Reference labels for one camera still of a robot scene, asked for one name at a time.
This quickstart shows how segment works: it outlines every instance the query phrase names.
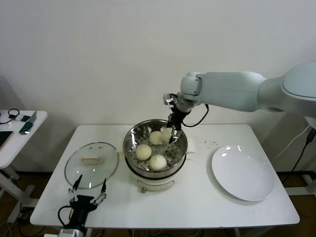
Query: white wall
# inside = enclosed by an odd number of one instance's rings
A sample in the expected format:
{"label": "white wall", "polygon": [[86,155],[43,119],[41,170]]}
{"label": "white wall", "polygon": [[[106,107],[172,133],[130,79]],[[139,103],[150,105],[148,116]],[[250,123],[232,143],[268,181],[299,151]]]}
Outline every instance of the white wall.
{"label": "white wall", "polygon": [[[82,123],[165,119],[162,95],[188,71],[270,78],[315,61],[315,9],[314,0],[2,1],[2,80],[26,109],[49,113],[15,166],[52,170]],[[212,106],[205,123],[248,123],[263,142],[282,116]]]}

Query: round white plate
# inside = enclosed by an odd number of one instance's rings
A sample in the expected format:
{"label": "round white plate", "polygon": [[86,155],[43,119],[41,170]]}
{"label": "round white plate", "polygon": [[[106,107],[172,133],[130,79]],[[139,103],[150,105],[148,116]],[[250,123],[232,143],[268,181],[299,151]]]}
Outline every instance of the round white plate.
{"label": "round white plate", "polygon": [[212,160],[213,173],[230,194],[246,201],[260,201],[272,192],[273,173],[263,158],[239,145],[219,148]]}

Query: steamed bun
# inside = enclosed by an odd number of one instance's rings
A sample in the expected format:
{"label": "steamed bun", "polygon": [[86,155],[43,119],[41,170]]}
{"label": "steamed bun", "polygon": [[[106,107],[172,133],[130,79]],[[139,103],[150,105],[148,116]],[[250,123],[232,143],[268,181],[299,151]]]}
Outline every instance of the steamed bun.
{"label": "steamed bun", "polygon": [[147,160],[152,155],[150,146],[142,144],[136,148],[136,158],[139,160]]}
{"label": "steamed bun", "polygon": [[154,171],[162,170],[167,166],[167,160],[162,155],[155,155],[149,160],[150,168]]}
{"label": "steamed bun", "polygon": [[162,132],[154,131],[149,135],[150,143],[154,145],[160,145],[163,142]]}

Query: black cable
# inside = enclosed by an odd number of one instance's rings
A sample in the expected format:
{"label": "black cable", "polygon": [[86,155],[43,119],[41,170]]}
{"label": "black cable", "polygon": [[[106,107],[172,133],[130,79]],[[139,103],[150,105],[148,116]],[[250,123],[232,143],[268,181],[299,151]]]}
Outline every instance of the black cable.
{"label": "black cable", "polygon": [[170,93],[170,95],[178,98],[178,96],[176,94]]}
{"label": "black cable", "polygon": [[292,168],[292,170],[290,171],[290,173],[288,174],[288,176],[282,181],[282,184],[284,184],[285,181],[292,175],[293,171],[295,170],[297,164],[300,162],[300,160],[301,160],[301,158],[302,158],[302,156],[303,156],[303,154],[304,154],[305,148],[307,147],[308,144],[310,144],[310,143],[313,141],[313,139],[314,139],[315,136],[316,136],[316,129],[312,128],[311,131],[309,132],[307,138],[306,138],[306,143],[305,143],[305,146],[304,146],[303,149],[302,149],[302,152],[301,152],[300,157],[299,157],[298,160],[296,161],[294,167]]}
{"label": "black cable", "polygon": [[[17,115],[11,114],[11,111],[13,111],[13,110],[15,110],[18,114],[17,114]],[[7,122],[0,122],[0,124],[6,124],[6,123],[8,123],[8,122],[11,122],[12,120],[14,120],[14,119],[20,114],[20,111],[19,111],[18,109],[10,109],[10,110],[8,111],[8,114],[9,114],[9,115],[13,115],[14,117],[11,118],[11,119],[9,119]]]}
{"label": "black cable", "polygon": [[161,233],[161,234],[159,234],[160,231],[161,231],[161,230],[159,230],[155,235],[151,235],[151,234],[150,234],[150,230],[148,230],[148,235],[149,235],[149,237],[161,237],[161,236],[172,237],[172,235],[169,234],[169,233]]}
{"label": "black cable", "polygon": [[69,205],[67,205],[67,206],[62,206],[62,207],[58,210],[58,212],[57,212],[58,220],[59,220],[60,223],[63,225],[63,227],[65,227],[66,225],[65,225],[65,223],[63,222],[63,220],[60,218],[60,211],[61,211],[62,209],[65,209],[65,208],[71,208],[71,206],[69,206]]}
{"label": "black cable", "polygon": [[207,114],[208,114],[208,112],[209,112],[208,104],[204,104],[204,105],[205,105],[207,111],[206,111],[205,115],[202,117],[202,119],[201,119],[198,123],[196,123],[196,124],[194,124],[194,125],[186,125],[186,124],[182,121],[182,124],[183,124],[185,127],[195,127],[195,126],[198,126],[198,125],[205,119],[205,117],[207,116]]}
{"label": "black cable", "polygon": [[30,235],[30,236],[25,235],[25,234],[22,233],[20,225],[18,225],[18,230],[19,230],[20,235],[23,236],[23,237],[35,237],[35,236],[38,236],[43,230],[45,230],[45,227],[43,227],[43,228],[42,228],[39,232],[37,232],[36,234]]}
{"label": "black cable", "polygon": [[226,229],[224,229],[225,233],[227,234],[228,237],[231,237],[231,235],[228,233]]}

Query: power cord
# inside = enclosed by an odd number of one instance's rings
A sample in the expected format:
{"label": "power cord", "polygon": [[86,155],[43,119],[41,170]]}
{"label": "power cord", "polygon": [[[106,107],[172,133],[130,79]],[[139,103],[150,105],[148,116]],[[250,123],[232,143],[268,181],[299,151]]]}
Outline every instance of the power cord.
{"label": "power cord", "polygon": [[23,237],[35,237],[35,236],[38,236],[40,233],[42,233],[42,231],[45,230],[45,227],[43,227],[40,231],[38,231],[37,233],[35,233],[33,235],[26,235],[26,234],[22,233],[20,225],[18,225],[18,230],[19,230],[20,235]]}
{"label": "power cord", "polygon": [[198,235],[198,233],[199,233],[200,231],[202,231],[202,235],[203,235],[203,229],[197,230],[197,231],[196,231],[194,234],[192,234],[192,235],[185,233],[184,230],[181,230],[181,231],[182,231],[182,233],[183,233],[185,236],[187,236],[187,237],[195,237],[195,236]]}
{"label": "power cord", "polygon": [[294,137],[287,145],[286,147],[279,153],[277,154],[273,160],[275,160],[276,158],[278,158],[279,156],[282,155],[282,153],[296,140],[296,138],[300,137],[303,133],[305,133],[311,126],[308,125],[300,134],[298,134],[296,137]]}
{"label": "power cord", "polygon": [[310,143],[313,141],[313,139],[314,139],[315,136],[316,136],[316,129],[312,128],[311,131],[309,132],[307,138],[306,138],[306,143],[305,143],[305,145],[304,145],[304,147],[303,147],[303,149],[302,149],[302,152],[301,152],[300,157],[299,157],[298,160],[296,161],[294,167],[292,168],[292,170],[290,171],[290,173],[288,174],[288,176],[282,181],[282,184],[284,184],[285,181],[292,175],[293,171],[295,170],[297,164],[300,162],[300,160],[301,160],[301,158],[302,158],[302,156],[303,156],[303,154],[304,154],[305,148],[308,146],[308,144],[310,144]]}
{"label": "power cord", "polygon": [[205,115],[202,117],[202,119],[201,119],[198,123],[196,123],[196,124],[194,124],[194,125],[186,125],[186,124],[182,121],[182,124],[183,124],[185,127],[195,127],[195,126],[198,126],[198,125],[205,119],[205,117],[207,116],[207,114],[208,114],[208,112],[209,112],[208,104],[204,104],[204,105],[205,105],[207,111],[206,111]]}
{"label": "power cord", "polygon": [[65,225],[65,223],[63,222],[63,220],[62,220],[61,217],[60,217],[60,211],[61,211],[62,209],[65,209],[65,208],[71,208],[71,206],[69,206],[69,205],[62,206],[62,207],[58,210],[58,212],[57,212],[58,220],[59,220],[60,223],[63,225],[63,227],[65,227],[66,225]]}
{"label": "power cord", "polygon": [[[12,114],[12,113],[11,113],[12,111],[16,111],[16,112],[17,112],[17,115]],[[10,110],[8,111],[8,114],[9,114],[9,115],[12,115],[13,118],[9,119],[7,122],[0,122],[0,124],[6,124],[6,123],[11,122],[11,121],[14,120],[18,115],[20,115],[20,111],[19,111],[18,109],[10,109]]]}
{"label": "power cord", "polygon": [[17,219],[17,225],[15,227],[18,228],[20,235],[23,237],[37,237],[45,229],[45,227],[43,227],[40,231],[38,231],[37,233],[32,234],[32,235],[27,235],[27,234],[22,232],[21,226],[27,226],[31,223],[30,217],[31,217],[32,210],[33,210],[33,208],[29,208],[29,207],[22,209],[22,204],[20,203],[20,212],[22,213],[22,216]]}

